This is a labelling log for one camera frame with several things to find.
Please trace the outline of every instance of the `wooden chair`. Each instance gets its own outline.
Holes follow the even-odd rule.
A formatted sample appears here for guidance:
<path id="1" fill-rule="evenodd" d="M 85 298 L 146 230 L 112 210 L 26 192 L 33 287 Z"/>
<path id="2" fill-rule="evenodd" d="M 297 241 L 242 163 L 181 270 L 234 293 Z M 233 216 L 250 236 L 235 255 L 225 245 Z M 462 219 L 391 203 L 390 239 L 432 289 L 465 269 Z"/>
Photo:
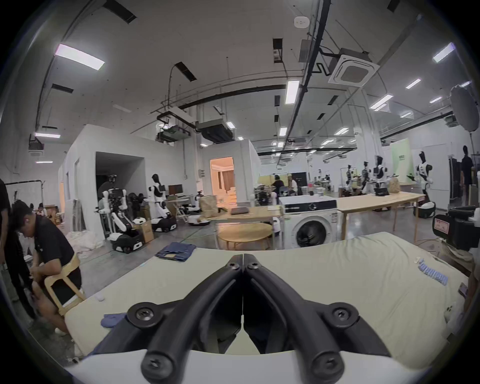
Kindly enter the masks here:
<path id="1" fill-rule="evenodd" d="M 57 305 L 59 309 L 59 314 L 61 316 L 64 316 L 70 309 L 72 309 L 78 303 L 81 303 L 82 301 L 86 300 L 86 296 L 82 292 L 80 292 L 80 290 L 75 286 L 75 284 L 72 283 L 72 281 L 68 278 L 68 275 L 72 273 L 72 271 L 77 269 L 79 266 L 80 266 L 80 259 L 75 253 L 72 259 L 70 260 L 70 262 L 68 264 L 65 264 L 62 267 L 61 273 L 59 273 L 58 275 L 47 276 L 45 278 L 45 281 L 44 281 L 45 288 L 47 289 L 47 292 L 49 293 L 53 302 Z M 60 300 L 58 299 L 57 295 L 53 291 L 52 286 L 57 280 L 63 280 L 65 284 L 68 285 L 70 289 L 77 295 L 77 298 L 71 303 L 69 303 L 66 307 L 64 307 L 60 303 Z"/>

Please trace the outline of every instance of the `washing machine door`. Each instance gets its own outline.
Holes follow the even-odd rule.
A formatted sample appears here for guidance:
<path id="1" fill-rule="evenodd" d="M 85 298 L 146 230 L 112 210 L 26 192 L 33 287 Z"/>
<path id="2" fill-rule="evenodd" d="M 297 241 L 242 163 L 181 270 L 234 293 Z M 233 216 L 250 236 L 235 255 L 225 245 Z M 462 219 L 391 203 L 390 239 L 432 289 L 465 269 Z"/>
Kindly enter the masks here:
<path id="1" fill-rule="evenodd" d="M 307 216 L 300 220 L 291 233 L 293 248 L 326 244 L 332 238 L 332 225 L 322 216 Z"/>

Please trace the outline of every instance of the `black hair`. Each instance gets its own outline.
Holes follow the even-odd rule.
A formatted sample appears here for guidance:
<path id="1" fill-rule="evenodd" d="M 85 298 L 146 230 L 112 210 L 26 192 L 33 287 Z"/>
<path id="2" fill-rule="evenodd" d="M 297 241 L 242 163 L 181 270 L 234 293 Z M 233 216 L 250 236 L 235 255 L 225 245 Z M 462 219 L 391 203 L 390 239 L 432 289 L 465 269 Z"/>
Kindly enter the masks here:
<path id="1" fill-rule="evenodd" d="M 25 215 L 31 215 L 32 209 L 22 200 L 17 200 L 12 204 L 12 211 L 10 213 L 10 223 L 13 230 L 18 230 L 24 225 Z"/>

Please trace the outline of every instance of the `round wooden table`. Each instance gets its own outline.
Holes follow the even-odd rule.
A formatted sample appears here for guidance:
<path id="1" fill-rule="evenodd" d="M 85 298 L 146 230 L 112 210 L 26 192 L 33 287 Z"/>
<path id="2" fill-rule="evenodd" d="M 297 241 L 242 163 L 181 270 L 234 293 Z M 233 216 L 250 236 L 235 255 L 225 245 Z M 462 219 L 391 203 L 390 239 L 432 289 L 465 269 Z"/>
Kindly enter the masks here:
<path id="1" fill-rule="evenodd" d="M 272 234 L 272 226 L 265 223 L 229 224 L 220 228 L 218 237 L 227 243 L 227 250 L 231 242 L 235 249 L 236 244 L 259 240 L 265 240 L 268 248 L 268 237 Z"/>

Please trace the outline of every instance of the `blue cloth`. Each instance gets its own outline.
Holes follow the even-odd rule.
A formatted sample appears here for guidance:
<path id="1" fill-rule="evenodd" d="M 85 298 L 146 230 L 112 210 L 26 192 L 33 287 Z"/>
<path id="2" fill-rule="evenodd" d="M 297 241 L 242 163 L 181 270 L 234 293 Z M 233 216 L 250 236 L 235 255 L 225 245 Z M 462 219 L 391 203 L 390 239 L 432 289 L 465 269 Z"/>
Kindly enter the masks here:
<path id="1" fill-rule="evenodd" d="M 166 247 L 164 247 L 160 252 L 157 252 L 155 256 L 160 259 L 185 261 L 190 257 L 190 255 L 192 254 L 195 248 L 197 248 L 196 245 L 178 243 L 174 241 L 174 242 L 171 242 Z"/>
<path id="2" fill-rule="evenodd" d="M 103 319 L 100 321 L 100 324 L 104 328 L 113 328 L 120 321 L 123 320 L 126 313 L 108 313 L 103 315 Z"/>

